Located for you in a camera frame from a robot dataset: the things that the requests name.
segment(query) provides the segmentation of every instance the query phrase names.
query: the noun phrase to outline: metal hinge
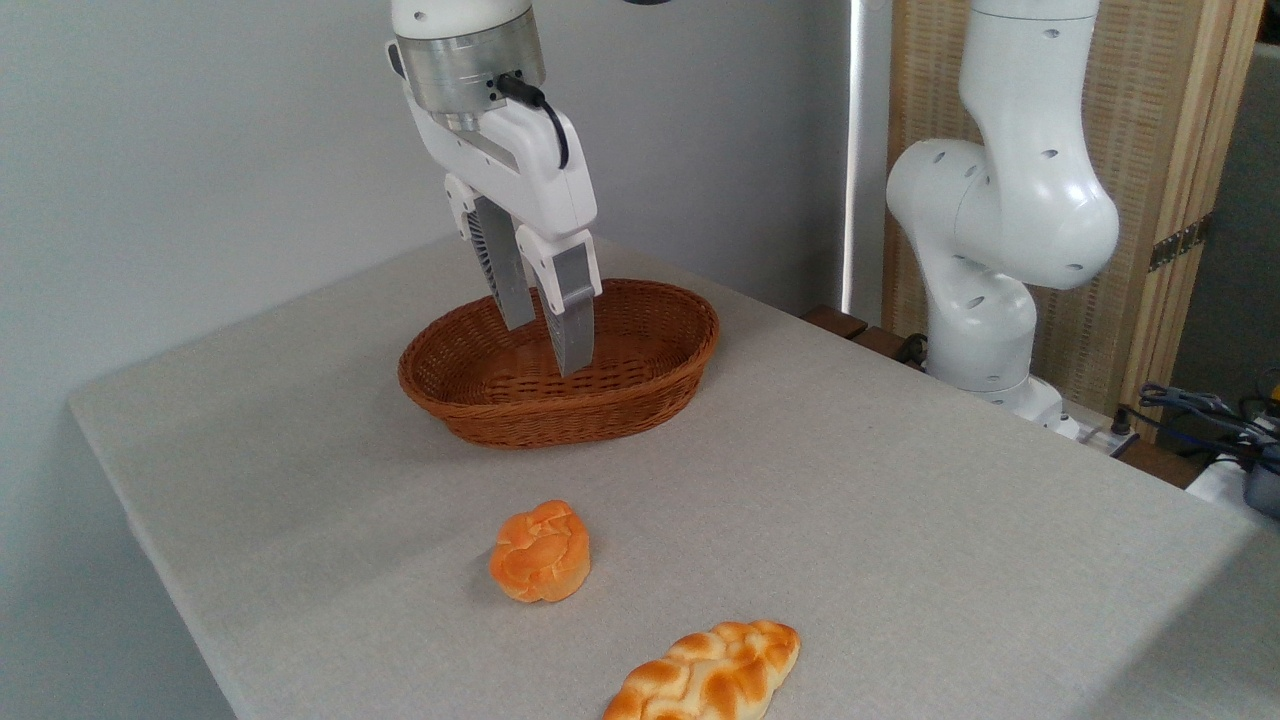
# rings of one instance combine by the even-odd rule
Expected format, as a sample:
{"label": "metal hinge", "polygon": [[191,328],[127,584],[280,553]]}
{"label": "metal hinge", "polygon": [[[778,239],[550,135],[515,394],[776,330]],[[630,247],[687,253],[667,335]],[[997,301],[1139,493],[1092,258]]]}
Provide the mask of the metal hinge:
{"label": "metal hinge", "polygon": [[1155,272],[1172,263],[1174,260],[1190,252],[1197,245],[1204,242],[1206,236],[1208,236],[1208,227],[1212,219],[1213,213],[1210,213],[1190,225],[1157,242],[1156,246],[1151,249],[1151,265],[1147,268],[1147,272]]}

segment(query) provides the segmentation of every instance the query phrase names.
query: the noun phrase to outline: fake bread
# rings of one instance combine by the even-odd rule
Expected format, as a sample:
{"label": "fake bread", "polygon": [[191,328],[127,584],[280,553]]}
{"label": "fake bread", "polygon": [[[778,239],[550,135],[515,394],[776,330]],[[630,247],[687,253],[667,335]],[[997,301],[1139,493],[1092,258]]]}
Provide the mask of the fake bread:
{"label": "fake bread", "polygon": [[632,670],[603,720],[760,720],[799,655],[786,625],[721,623]]}
{"label": "fake bread", "polygon": [[489,574],[507,597],[556,602],[573,594],[591,571],[586,525],[563,500],[512,515],[498,530]]}

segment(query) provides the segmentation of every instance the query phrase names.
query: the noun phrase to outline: table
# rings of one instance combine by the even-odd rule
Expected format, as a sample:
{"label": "table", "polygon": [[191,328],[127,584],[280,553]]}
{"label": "table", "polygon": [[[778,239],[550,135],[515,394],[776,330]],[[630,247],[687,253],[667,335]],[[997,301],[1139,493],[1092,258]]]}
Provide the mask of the table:
{"label": "table", "polygon": [[[722,320],[640,436],[466,445],[396,360],[485,293],[426,247],[95,382],[72,409],[234,711],[598,717],[728,619],[804,648],[769,720],[1276,717],[1280,538],[863,347],[617,245]],[[562,497],[593,571],[527,606],[503,519]]]}

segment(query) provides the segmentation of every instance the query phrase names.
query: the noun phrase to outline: white wall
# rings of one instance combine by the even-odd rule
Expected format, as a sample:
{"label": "white wall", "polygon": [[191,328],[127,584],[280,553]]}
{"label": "white wall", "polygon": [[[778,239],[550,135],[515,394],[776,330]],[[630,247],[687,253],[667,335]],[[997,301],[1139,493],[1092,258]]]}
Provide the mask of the white wall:
{"label": "white wall", "polygon": [[841,309],[872,324],[881,319],[884,288],[884,183],[888,177],[888,95],[893,47],[893,3],[856,0],[850,23],[852,55],[849,101],[847,169]]}
{"label": "white wall", "polygon": [[[385,5],[0,3],[0,716],[229,716],[65,400],[452,234]],[[835,300],[845,3],[538,13],[602,234]]]}

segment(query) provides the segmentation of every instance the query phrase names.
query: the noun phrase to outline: round bread roll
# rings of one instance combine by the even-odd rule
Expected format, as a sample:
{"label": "round bread roll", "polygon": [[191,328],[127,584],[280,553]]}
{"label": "round bread roll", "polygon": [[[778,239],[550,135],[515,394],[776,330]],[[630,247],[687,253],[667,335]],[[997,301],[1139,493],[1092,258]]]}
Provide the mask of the round bread roll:
{"label": "round bread roll", "polygon": [[573,594],[591,571],[586,525],[563,500],[512,515],[498,530],[489,574],[507,597],[557,602]]}
{"label": "round bread roll", "polygon": [[786,625],[721,623],[632,670],[603,720],[760,720],[799,656]]}

